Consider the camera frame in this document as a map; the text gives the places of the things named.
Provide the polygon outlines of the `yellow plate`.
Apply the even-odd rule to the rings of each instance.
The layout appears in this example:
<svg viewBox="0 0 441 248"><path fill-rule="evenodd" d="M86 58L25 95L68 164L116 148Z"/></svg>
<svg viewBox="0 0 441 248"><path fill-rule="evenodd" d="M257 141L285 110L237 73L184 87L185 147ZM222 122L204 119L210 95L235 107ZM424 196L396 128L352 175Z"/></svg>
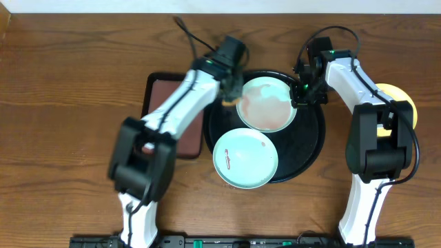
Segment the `yellow plate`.
<svg viewBox="0 0 441 248"><path fill-rule="evenodd" d="M387 83L377 83L376 86L385 94L389 95L395 101L407 101L413 108L413 128L418 122L418 112L415 103L411 97L402 89ZM387 137L391 135L391 130L386 130L382 124L377 124L377 137Z"/></svg>

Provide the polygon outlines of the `orange green sponge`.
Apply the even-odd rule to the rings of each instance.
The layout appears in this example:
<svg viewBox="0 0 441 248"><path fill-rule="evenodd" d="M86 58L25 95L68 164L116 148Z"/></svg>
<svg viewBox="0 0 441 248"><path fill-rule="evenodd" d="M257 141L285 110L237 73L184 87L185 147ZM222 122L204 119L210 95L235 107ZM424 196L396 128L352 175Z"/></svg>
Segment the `orange green sponge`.
<svg viewBox="0 0 441 248"><path fill-rule="evenodd" d="M224 107L233 107L233 106L236 106L237 104L239 104L240 100L241 100L241 97L235 98L233 100L228 100L228 101L226 99L223 99L221 101L221 105Z"/></svg>

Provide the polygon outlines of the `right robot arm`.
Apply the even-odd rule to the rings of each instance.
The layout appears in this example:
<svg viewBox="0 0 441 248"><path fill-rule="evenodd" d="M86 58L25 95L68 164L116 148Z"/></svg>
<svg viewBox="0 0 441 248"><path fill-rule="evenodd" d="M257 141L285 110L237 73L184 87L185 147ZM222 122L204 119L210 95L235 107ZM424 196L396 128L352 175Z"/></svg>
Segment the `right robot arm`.
<svg viewBox="0 0 441 248"><path fill-rule="evenodd" d="M328 37L303 45L308 63L298 61L299 83L290 89L294 108L325 104L334 90L352 114L345 159L352 174L345 213L338 224L343 247L377 247L376 223L387 192L402 170L419 158L413 108L384 93L363 71L351 50L335 50Z"/></svg>

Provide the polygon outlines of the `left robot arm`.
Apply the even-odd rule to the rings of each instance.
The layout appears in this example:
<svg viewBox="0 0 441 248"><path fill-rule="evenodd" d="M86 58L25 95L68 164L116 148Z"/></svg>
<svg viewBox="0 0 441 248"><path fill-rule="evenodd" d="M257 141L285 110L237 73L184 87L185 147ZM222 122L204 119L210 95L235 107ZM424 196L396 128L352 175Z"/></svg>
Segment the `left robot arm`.
<svg viewBox="0 0 441 248"><path fill-rule="evenodd" d="M242 41L225 37L216 50L193 60L181 84L158 108L141 119L128 117L122 122L107 174L123 208L124 247L154 244L158 202L172 181L178 140L216 99L239 100L240 62L248 54Z"/></svg>

